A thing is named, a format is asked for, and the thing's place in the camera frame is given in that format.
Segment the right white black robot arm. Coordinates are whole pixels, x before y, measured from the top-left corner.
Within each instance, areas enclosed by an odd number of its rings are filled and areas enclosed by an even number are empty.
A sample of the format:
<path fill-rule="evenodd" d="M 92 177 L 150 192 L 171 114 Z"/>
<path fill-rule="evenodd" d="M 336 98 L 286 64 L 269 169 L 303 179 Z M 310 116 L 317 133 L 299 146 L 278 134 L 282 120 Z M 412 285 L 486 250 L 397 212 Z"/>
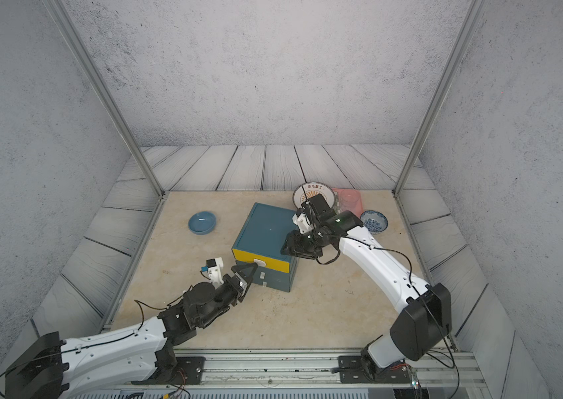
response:
<path fill-rule="evenodd" d="M 286 236 L 283 254 L 317 261 L 324 247 L 333 246 L 371 277 L 398 312 L 389 333 L 364 349 L 367 362 L 375 368 L 385 369 L 404 359 L 417 361 L 451 333 L 448 289 L 431 285 L 410 266 L 404 267 L 356 215 L 328 211 L 317 216 L 298 210 L 292 222 L 296 228 Z"/>

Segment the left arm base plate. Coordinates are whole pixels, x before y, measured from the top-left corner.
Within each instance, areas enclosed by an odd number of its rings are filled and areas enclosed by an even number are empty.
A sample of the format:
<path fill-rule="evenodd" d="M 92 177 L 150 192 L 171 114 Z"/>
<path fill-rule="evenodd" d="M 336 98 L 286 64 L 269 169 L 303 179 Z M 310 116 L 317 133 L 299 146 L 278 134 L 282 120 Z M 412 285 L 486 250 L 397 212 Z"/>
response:
<path fill-rule="evenodd" d="M 202 382 L 205 357 L 175 357 L 158 360 L 157 369 L 148 378 L 132 381 L 133 385 L 199 385 Z"/>

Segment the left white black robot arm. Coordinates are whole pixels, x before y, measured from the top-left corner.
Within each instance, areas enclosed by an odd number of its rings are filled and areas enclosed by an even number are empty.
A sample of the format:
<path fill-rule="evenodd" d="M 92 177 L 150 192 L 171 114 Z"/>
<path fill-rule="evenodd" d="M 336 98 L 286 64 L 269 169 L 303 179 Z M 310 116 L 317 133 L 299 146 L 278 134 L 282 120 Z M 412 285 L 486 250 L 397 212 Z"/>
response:
<path fill-rule="evenodd" d="M 231 274 L 206 267 L 209 279 L 195 284 L 158 316 L 90 337 L 38 338 L 0 375 L 3 398 L 74 398 L 119 384 L 198 385 L 205 359 L 177 357 L 176 346 L 244 300 L 258 269 L 237 264 Z"/>

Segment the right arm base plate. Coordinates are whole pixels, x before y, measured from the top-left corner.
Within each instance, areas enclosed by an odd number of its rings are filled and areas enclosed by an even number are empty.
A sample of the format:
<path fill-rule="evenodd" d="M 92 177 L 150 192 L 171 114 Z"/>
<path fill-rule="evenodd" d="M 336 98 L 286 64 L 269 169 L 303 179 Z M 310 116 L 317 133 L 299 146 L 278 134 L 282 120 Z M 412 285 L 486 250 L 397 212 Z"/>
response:
<path fill-rule="evenodd" d="M 331 369 L 338 374 L 343 384 L 409 384 L 409 369 L 400 364 L 393 367 L 380 368 L 374 365 L 370 357 L 361 355 L 339 356 L 338 364 Z"/>

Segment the yellow top drawer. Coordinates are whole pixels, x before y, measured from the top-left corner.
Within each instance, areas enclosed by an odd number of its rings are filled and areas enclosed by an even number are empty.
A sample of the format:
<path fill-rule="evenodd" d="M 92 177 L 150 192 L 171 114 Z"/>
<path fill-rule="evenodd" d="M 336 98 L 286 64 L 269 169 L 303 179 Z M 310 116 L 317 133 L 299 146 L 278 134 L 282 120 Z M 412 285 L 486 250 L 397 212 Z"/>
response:
<path fill-rule="evenodd" d="M 285 274 L 289 274 L 297 264 L 297 260 L 295 258 L 286 255 L 273 257 L 272 255 L 255 254 L 236 248 L 232 250 L 232 253 L 236 261 L 247 264 L 256 263 L 261 267 Z"/>

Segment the teal drawer cabinet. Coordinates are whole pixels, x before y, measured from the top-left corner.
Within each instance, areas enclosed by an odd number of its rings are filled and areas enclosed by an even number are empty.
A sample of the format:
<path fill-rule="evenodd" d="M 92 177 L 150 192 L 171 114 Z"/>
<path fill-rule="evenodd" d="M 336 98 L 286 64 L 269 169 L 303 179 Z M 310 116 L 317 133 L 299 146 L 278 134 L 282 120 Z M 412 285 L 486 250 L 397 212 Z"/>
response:
<path fill-rule="evenodd" d="M 254 204 L 232 249 L 273 257 L 283 255 L 281 248 L 286 235 L 297 229 L 292 222 L 294 214 L 290 209 L 269 204 Z"/>

